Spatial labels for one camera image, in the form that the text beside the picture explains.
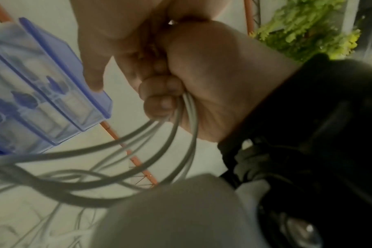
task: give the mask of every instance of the foliage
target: foliage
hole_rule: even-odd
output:
[[[328,15],[340,9],[345,0],[287,0],[272,20],[252,36],[288,57],[305,62],[317,53],[338,59],[357,46],[360,30],[341,34]]]

